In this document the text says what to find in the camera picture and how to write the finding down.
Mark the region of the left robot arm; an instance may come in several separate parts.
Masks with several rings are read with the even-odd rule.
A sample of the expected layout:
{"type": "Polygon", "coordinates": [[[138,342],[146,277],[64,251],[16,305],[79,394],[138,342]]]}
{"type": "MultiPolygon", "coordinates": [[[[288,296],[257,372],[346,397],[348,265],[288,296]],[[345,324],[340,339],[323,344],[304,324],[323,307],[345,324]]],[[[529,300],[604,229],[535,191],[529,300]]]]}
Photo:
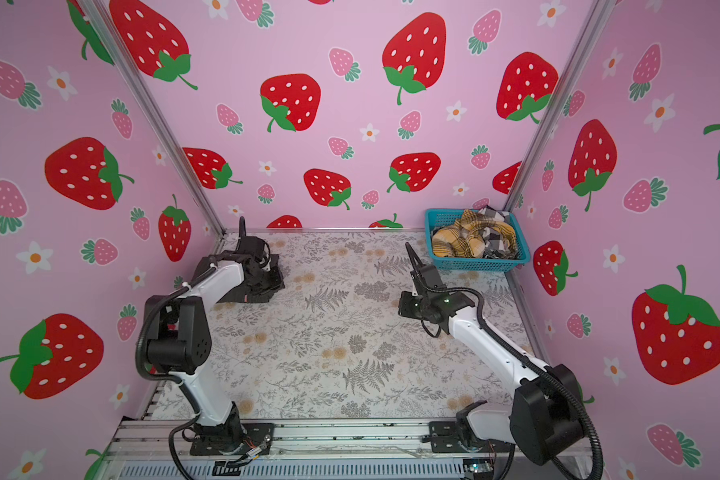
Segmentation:
{"type": "Polygon", "coordinates": [[[193,455],[237,454],[248,432],[212,368],[208,315],[219,303],[267,303],[284,288],[279,256],[224,251],[203,258],[192,280],[145,304],[135,363],[147,380],[172,382],[189,402],[193,455]]]}

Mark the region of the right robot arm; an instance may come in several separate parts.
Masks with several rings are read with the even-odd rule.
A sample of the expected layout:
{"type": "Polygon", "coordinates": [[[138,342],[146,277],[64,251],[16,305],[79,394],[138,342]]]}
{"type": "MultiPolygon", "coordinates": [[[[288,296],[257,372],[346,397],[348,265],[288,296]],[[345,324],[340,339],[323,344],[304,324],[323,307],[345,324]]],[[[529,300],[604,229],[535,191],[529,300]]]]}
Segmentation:
{"type": "Polygon", "coordinates": [[[586,411],[573,372],[551,367],[522,351],[483,316],[485,299],[471,288],[401,293],[398,314],[430,324],[466,345],[486,364],[512,395],[508,409],[475,402],[456,415],[455,436],[460,447],[476,451],[491,441],[519,449],[537,465],[548,462],[567,479],[574,479],[558,455],[586,439],[592,466],[588,477],[600,479],[605,462],[600,438],[586,411]]]}

